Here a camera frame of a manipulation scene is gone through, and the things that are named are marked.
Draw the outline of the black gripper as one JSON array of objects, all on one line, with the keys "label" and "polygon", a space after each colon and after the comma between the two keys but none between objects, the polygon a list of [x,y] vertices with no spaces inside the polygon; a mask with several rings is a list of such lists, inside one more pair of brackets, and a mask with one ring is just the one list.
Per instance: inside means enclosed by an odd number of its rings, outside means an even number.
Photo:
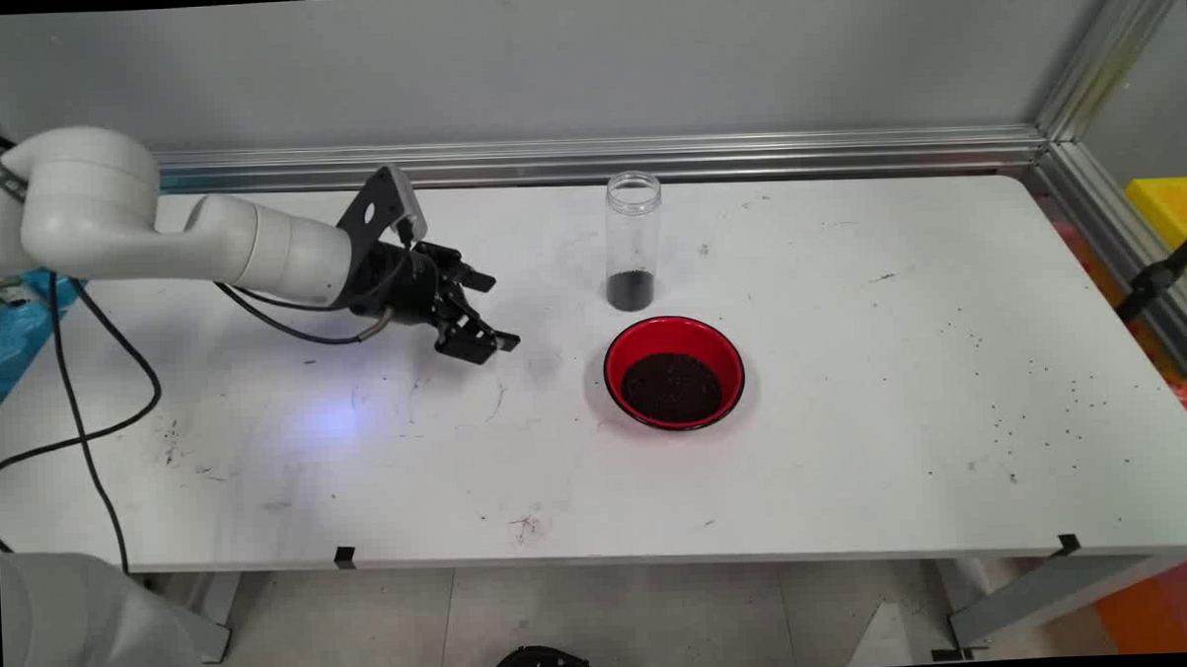
[{"label": "black gripper", "polygon": [[464,298],[446,297],[447,282],[488,293],[497,281],[464,262],[459,250],[427,242],[406,250],[380,241],[364,254],[350,280],[353,315],[377,320],[388,313],[400,326],[436,328],[436,352],[476,366],[521,343],[518,333],[489,328]]}]

